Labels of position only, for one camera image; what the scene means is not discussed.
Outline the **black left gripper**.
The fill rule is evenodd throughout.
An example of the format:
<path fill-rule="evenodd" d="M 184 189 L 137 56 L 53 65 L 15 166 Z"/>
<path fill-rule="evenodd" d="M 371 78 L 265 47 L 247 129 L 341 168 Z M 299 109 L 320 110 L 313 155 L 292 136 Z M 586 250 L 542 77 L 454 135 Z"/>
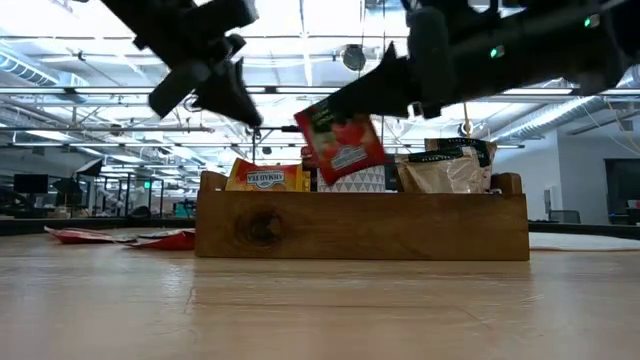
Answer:
<path fill-rule="evenodd" d="M 225 115 L 249 127 L 260 127 L 263 118 L 243 78 L 244 58 L 237 62 L 230 60 L 244 45 L 240 35 L 232 34 L 217 43 L 222 57 L 192 59 L 178 65 L 149 94 L 149 106 L 164 118 L 193 93 L 195 108 Z"/>

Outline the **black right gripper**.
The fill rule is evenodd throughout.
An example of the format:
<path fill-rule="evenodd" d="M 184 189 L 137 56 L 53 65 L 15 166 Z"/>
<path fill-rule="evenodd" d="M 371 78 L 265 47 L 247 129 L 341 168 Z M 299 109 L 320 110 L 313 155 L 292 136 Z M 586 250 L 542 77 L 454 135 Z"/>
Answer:
<path fill-rule="evenodd" d="M 505 90 L 498 63 L 504 48 L 480 40 L 499 26 L 498 4 L 483 11 L 471 4 L 407 4 L 405 11 L 408 58 L 391 42 L 373 70 L 327 98 L 332 110 L 407 118 L 411 103 L 431 118 L 445 106 Z"/>

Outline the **tan vanilla tea packet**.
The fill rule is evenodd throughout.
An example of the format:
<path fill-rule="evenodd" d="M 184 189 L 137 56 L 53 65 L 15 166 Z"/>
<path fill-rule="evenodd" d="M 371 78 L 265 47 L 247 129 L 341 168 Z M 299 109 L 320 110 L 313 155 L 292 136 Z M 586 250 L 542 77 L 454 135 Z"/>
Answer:
<path fill-rule="evenodd" d="M 401 188 L 407 193 L 488 192 L 486 172 L 472 147 L 398 155 L 395 164 Z"/>
<path fill-rule="evenodd" d="M 437 138 L 424 140 L 426 151 L 436 151 L 442 149 L 453 149 L 461 147 L 472 147 L 475 149 L 479 166 L 483 171 L 483 187 L 486 192 L 491 188 L 492 163 L 497 151 L 497 145 L 493 142 L 484 140 L 456 137 L 456 138 Z"/>

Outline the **wooden tea organizer box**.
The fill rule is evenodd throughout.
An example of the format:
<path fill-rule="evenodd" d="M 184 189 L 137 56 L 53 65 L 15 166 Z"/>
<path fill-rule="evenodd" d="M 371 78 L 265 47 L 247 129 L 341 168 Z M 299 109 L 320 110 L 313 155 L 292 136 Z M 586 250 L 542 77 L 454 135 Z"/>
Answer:
<path fill-rule="evenodd" d="M 526 261 L 522 194 L 218 191 L 201 177 L 195 254 L 210 258 Z"/>

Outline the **succulent in white patterned pot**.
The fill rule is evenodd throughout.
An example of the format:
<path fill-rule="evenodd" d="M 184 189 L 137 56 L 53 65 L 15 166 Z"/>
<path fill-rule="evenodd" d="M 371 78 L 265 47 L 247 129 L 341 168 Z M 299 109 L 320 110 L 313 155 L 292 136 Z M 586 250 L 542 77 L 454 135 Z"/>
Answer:
<path fill-rule="evenodd" d="M 318 174 L 317 191 L 329 193 L 384 193 L 386 191 L 384 167 L 374 166 L 345 175 L 333 185 L 328 185 L 321 174 Z"/>

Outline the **grey office chair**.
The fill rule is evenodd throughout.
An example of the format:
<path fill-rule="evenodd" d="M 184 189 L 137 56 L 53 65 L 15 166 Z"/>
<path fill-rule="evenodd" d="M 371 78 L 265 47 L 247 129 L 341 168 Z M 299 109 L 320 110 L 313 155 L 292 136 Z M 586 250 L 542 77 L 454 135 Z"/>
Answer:
<path fill-rule="evenodd" d="M 580 224 L 581 217 L 577 210 L 550 210 L 548 220 L 555 223 Z"/>

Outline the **black background monitor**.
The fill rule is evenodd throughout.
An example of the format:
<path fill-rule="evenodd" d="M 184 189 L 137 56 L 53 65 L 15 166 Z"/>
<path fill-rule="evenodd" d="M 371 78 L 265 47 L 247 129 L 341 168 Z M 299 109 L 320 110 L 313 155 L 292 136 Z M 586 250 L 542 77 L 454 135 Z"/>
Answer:
<path fill-rule="evenodd" d="M 47 174 L 15 174 L 13 190 L 20 194 L 46 194 L 49 190 Z"/>

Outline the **white round placemat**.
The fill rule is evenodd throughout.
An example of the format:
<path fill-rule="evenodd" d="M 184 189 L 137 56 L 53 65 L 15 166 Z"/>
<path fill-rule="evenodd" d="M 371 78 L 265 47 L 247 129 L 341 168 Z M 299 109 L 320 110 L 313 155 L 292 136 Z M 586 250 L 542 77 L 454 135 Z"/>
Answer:
<path fill-rule="evenodd" d="M 640 251 L 640 240 L 598 235 L 559 233 L 529 234 L 531 251 L 622 252 Z"/>

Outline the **black workstation frame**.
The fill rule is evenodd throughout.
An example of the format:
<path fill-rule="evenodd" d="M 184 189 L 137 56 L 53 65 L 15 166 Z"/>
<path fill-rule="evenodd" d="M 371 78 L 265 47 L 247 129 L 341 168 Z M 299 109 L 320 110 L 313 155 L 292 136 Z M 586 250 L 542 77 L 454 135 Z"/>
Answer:
<path fill-rule="evenodd" d="M 95 217 L 161 217 L 165 181 L 142 167 L 111 166 L 105 159 L 86 163 L 74 175 L 86 178 L 91 214 Z"/>

